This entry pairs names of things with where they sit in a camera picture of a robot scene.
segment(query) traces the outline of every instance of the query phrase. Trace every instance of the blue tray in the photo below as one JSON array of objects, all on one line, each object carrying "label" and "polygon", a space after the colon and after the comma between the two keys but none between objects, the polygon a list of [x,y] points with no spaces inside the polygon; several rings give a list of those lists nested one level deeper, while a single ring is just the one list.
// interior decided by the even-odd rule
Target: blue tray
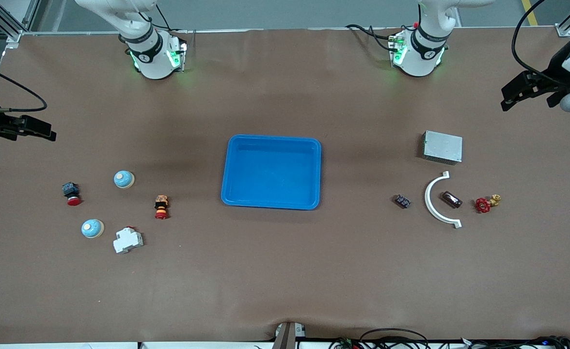
[{"label": "blue tray", "polygon": [[235,135],[221,199],[227,205],[312,210],[320,203],[322,146],[312,138]]}]

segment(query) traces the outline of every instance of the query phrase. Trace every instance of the white c-shaped handle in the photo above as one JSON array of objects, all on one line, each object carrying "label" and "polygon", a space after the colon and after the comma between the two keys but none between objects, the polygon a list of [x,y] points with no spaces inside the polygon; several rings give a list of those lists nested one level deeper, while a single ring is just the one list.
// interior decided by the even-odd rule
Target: white c-shaped handle
[{"label": "white c-shaped handle", "polygon": [[447,179],[447,178],[449,178],[449,171],[443,172],[442,176],[434,179],[433,181],[431,181],[429,183],[429,185],[427,185],[427,189],[425,190],[425,205],[427,206],[427,210],[429,210],[429,212],[432,214],[432,216],[436,217],[436,219],[438,219],[439,221],[444,222],[444,223],[453,224],[453,225],[455,225],[455,229],[462,228],[462,222],[460,222],[460,220],[450,219],[450,218],[443,216],[442,214],[438,213],[436,208],[434,208],[434,205],[431,204],[431,187],[433,187],[437,181],[440,181],[442,179]]}]

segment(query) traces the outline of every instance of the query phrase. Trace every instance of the gray box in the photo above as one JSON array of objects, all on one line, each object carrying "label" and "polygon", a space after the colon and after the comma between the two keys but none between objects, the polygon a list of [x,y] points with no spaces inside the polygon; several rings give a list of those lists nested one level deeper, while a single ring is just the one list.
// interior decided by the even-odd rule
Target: gray box
[{"label": "gray box", "polygon": [[457,165],[462,162],[462,137],[425,131],[423,158],[447,165]]}]

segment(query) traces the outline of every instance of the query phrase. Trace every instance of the brown tabletop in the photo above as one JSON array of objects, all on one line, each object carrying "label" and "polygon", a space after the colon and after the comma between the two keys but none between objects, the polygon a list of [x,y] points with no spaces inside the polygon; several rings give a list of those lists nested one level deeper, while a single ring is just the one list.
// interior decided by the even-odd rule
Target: brown tabletop
[{"label": "brown tabletop", "polygon": [[[189,35],[186,73],[161,81],[137,74],[114,35],[23,37],[1,71],[48,101],[33,115],[59,136],[0,139],[0,343],[262,340],[284,320],[309,336],[570,336],[570,114],[543,97],[501,111],[500,88],[522,70],[512,33],[456,30],[427,78],[348,31]],[[565,42],[527,28],[518,49],[543,68]],[[0,80],[0,104],[37,101]],[[464,162],[417,157],[425,130],[464,137]],[[318,208],[226,206],[237,133],[318,139]],[[116,188],[118,170],[136,184]],[[461,229],[423,202],[446,170],[436,208]],[[444,190],[462,208],[437,199]],[[491,194],[500,206],[475,212]],[[102,236],[81,235],[90,218]],[[145,246],[118,255],[126,225]]]}]

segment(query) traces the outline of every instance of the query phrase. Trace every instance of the blue ball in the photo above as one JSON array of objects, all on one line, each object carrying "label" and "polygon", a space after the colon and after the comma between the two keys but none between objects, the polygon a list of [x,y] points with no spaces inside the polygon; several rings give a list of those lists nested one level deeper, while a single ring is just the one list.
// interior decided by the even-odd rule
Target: blue ball
[{"label": "blue ball", "polygon": [[134,175],[130,171],[119,171],[112,180],[119,188],[130,188],[134,184]]},{"label": "blue ball", "polygon": [[104,223],[99,219],[90,219],[83,223],[80,231],[88,238],[95,238],[100,236],[104,231]]}]

